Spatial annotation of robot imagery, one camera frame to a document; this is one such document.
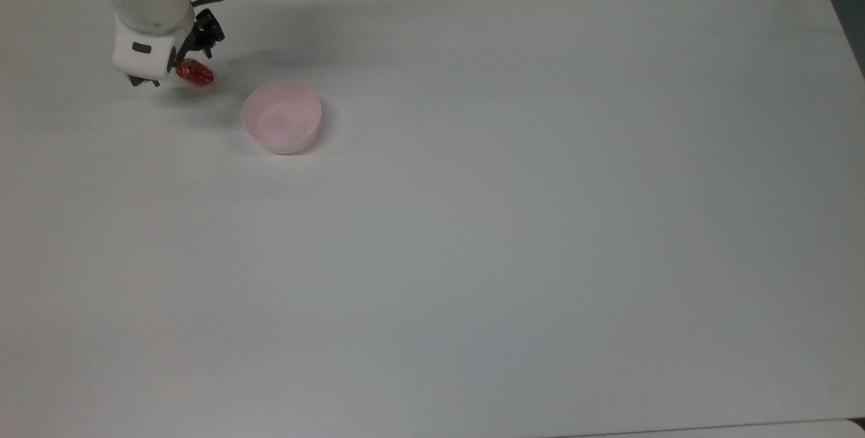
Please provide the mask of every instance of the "white table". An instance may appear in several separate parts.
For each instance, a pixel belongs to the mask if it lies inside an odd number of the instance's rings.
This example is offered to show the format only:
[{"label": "white table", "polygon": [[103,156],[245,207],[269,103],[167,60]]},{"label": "white table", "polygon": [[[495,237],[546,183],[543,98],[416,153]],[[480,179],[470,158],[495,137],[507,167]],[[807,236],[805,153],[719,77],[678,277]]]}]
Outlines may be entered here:
[{"label": "white table", "polygon": [[[132,88],[0,0],[0,435],[527,438],[865,416],[830,0],[232,0]],[[239,111],[309,84],[270,155]]]}]

